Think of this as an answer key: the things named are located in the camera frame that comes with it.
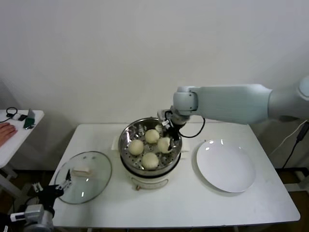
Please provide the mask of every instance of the black cable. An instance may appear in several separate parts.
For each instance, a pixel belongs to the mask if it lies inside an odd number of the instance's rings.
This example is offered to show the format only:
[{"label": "black cable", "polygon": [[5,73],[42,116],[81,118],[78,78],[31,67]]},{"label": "black cable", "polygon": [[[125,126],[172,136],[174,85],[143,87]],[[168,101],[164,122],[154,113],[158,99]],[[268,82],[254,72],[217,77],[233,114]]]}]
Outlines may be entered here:
[{"label": "black cable", "polygon": [[[15,113],[13,113],[13,114],[12,114],[12,113],[9,113],[9,110],[12,110],[12,109],[15,110]],[[6,122],[6,121],[10,120],[11,118],[13,118],[13,117],[17,114],[17,112],[18,112],[17,108],[15,108],[15,107],[13,107],[13,106],[7,108],[7,109],[6,109],[6,114],[7,114],[7,115],[8,115],[8,114],[11,114],[11,115],[10,115],[6,120],[0,121],[0,123]]]},{"label": "black cable", "polygon": [[33,199],[33,198],[35,198],[35,197],[29,197],[29,198],[26,200],[26,202],[24,203],[24,205],[27,205],[27,203],[28,203],[31,199]]},{"label": "black cable", "polygon": [[[172,112],[171,110],[167,110],[166,112],[164,112],[164,117],[165,117],[166,120],[168,119],[167,113],[172,114],[173,112]],[[206,120],[205,120],[205,118],[203,118],[203,125],[202,125],[202,128],[199,130],[199,132],[198,132],[196,135],[193,135],[193,136],[186,136],[186,135],[181,134],[180,131],[179,131],[178,133],[179,133],[179,135],[182,136],[183,138],[191,139],[191,138],[197,137],[199,134],[201,134],[202,130],[204,129],[205,123],[206,123]]]},{"label": "black cable", "polygon": [[205,120],[205,118],[203,118],[203,125],[202,125],[201,129],[199,130],[199,132],[198,132],[196,135],[193,135],[193,136],[185,136],[185,135],[181,134],[180,132],[178,132],[178,133],[179,133],[182,137],[184,137],[184,138],[189,138],[189,139],[191,139],[191,138],[197,137],[199,134],[201,134],[202,130],[204,129],[205,122],[206,122],[206,120]]},{"label": "black cable", "polygon": [[293,152],[294,152],[294,150],[295,150],[295,147],[296,147],[296,145],[297,145],[298,143],[299,143],[299,140],[296,140],[296,142],[295,142],[295,144],[294,144],[294,146],[293,146],[293,148],[292,148],[291,154],[289,155],[289,158],[286,160],[286,162],[285,162],[285,164],[283,165],[282,168],[284,168],[284,167],[286,166],[287,162],[289,161],[290,157],[292,156],[292,154],[293,154]]},{"label": "black cable", "polygon": [[13,199],[13,213],[15,213],[15,204],[14,204],[15,199],[14,197],[12,197],[12,199]]},{"label": "black cable", "polygon": [[292,148],[292,151],[291,151],[291,154],[289,155],[288,159],[286,160],[285,164],[283,165],[282,168],[284,168],[287,164],[287,162],[289,161],[289,159],[291,158],[297,144],[303,140],[303,138],[306,136],[307,132],[309,131],[309,122],[306,122],[303,127],[301,128],[299,134],[297,135],[297,138],[296,138],[296,142]]}]

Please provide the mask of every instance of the human hand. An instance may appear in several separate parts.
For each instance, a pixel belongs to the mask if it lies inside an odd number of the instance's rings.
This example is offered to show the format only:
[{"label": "human hand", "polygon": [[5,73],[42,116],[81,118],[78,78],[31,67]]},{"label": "human hand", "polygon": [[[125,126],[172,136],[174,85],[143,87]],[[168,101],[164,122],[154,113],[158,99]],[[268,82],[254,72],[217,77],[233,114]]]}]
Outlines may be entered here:
[{"label": "human hand", "polygon": [[15,126],[10,123],[0,123],[0,146],[8,141],[13,135],[17,133]]}]

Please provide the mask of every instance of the table leg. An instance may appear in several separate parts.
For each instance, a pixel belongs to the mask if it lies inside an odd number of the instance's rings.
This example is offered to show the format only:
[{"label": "table leg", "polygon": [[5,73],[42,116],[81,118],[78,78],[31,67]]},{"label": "table leg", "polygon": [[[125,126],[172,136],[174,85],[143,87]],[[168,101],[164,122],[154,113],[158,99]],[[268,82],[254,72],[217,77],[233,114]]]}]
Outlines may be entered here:
[{"label": "table leg", "polygon": [[7,178],[5,178],[3,175],[0,175],[0,186],[3,187],[4,191],[11,194],[13,197],[18,198],[21,196],[22,192],[21,190],[13,185]]},{"label": "table leg", "polygon": [[285,184],[286,190],[288,192],[306,191],[309,193],[309,176],[305,177],[302,172],[296,172],[296,175],[301,181],[295,184]]},{"label": "table leg", "polygon": [[1,168],[8,176],[16,178],[17,173],[13,171],[13,168],[10,164],[5,165],[3,168]]}]

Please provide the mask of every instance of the cable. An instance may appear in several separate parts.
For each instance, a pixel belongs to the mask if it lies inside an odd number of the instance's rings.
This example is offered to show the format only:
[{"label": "cable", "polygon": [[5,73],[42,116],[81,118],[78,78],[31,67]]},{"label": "cable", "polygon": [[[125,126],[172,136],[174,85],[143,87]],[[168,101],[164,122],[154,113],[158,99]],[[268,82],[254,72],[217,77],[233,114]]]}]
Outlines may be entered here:
[{"label": "cable", "polygon": [[[13,114],[9,113],[9,110],[11,110],[11,109],[14,109],[14,110],[15,110],[15,113],[13,113]],[[15,108],[15,107],[13,107],[13,106],[7,108],[7,109],[6,109],[6,114],[7,114],[7,115],[10,114],[10,116],[9,116],[6,120],[4,120],[4,121],[0,121],[0,123],[6,122],[6,121],[10,120],[11,118],[13,118],[13,117],[17,114],[17,112],[18,112],[17,108]]]},{"label": "cable", "polygon": [[286,160],[286,162],[285,162],[285,164],[283,165],[282,168],[284,168],[284,167],[286,166],[287,162],[289,161],[290,157],[292,156],[292,154],[293,154],[293,152],[294,152],[294,150],[295,150],[295,147],[296,147],[296,145],[297,145],[298,143],[299,143],[299,140],[296,140],[296,142],[295,142],[295,144],[294,144],[294,146],[293,146],[293,149],[292,149],[292,151],[291,151],[291,154],[289,155],[289,158]]},{"label": "cable", "polygon": [[[171,110],[167,110],[167,111],[164,112],[164,117],[165,117],[166,120],[168,120],[167,113],[173,114],[173,112],[172,112]],[[202,125],[202,128],[199,130],[199,132],[198,132],[196,135],[193,135],[193,136],[186,136],[186,135],[181,134],[180,131],[179,131],[178,133],[179,133],[179,135],[182,136],[183,138],[191,139],[191,138],[197,137],[199,134],[201,134],[202,130],[204,129],[205,123],[206,123],[206,120],[205,120],[205,118],[203,118],[203,125]]]},{"label": "cable", "polygon": [[13,200],[13,213],[15,213],[15,204],[14,204],[15,199],[14,199],[14,197],[12,197],[12,200]]},{"label": "cable", "polygon": [[184,137],[184,138],[189,138],[189,139],[194,138],[194,137],[197,137],[199,134],[201,134],[202,130],[204,129],[205,122],[206,122],[206,120],[205,120],[205,118],[203,118],[203,125],[202,125],[201,129],[199,130],[199,132],[198,132],[196,135],[193,135],[193,136],[185,136],[185,135],[181,134],[180,132],[179,132],[179,134],[180,134],[182,137]]},{"label": "cable", "polygon": [[296,128],[296,130],[293,131],[293,132],[292,132],[291,134],[289,134],[288,136],[286,136],[285,139],[283,139],[283,141],[279,144],[279,146],[276,147],[276,148],[269,154],[269,156],[271,156],[272,154],[274,154],[274,153],[284,144],[284,142],[285,142],[288,138],[290,138],[293,134],[295,134],[295,133],[298,131],[298,129],[299,129],[303,124],[305,124],[306,122],[307,122],[307,120],[305,120],[305,121],[303,121],[301,124],[299,124],[299,126]]},{"label": "cable", "polygon": [[28,203],[31,199],[35,198],[35,197],[29,197],[29,198],[26,200],[26,202],[24,203],[24,205],[27,205],[27,203]]},{"label": "cable", "polygon": [[292,154],[293,154],[293,152],[294,152],[294,150],[295,150],[296,145],[297,145],[300,141],[302,141],[302,140],[304,139],[304,137],[306,136],[306,134],[307,134],[308,131],[309,131],[309,122],[305,122],[305,124],[303,125],[302,129],[300,130],[300,132],[299,132],[298,135],[297,135],[296,142],[295,142],[295,144],[294,144],[294,146],[293,146],[293,149],[292,149],[292,151],[291,151],[291,154],[289,155],[288,159],[286,160],[286,162],[285,162],[285,164],[283,165],[282,168],[284,168],[284,167],[286,166],[287,162],[289,161],[289,159],[291,158],[291,156],[292,156]]}]

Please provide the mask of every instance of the white plate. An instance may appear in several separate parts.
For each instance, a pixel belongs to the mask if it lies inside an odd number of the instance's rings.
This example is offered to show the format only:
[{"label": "white plate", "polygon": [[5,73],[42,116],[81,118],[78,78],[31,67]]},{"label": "white plate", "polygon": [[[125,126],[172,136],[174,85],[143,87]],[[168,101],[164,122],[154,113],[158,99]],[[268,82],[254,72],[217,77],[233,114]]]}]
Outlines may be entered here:
[{"label": "white plate", "polygon": [[255,180],[255,168],[246,151],[222,139],[202,144],[197,166],[212,185],[227,192],[244,192]]}]

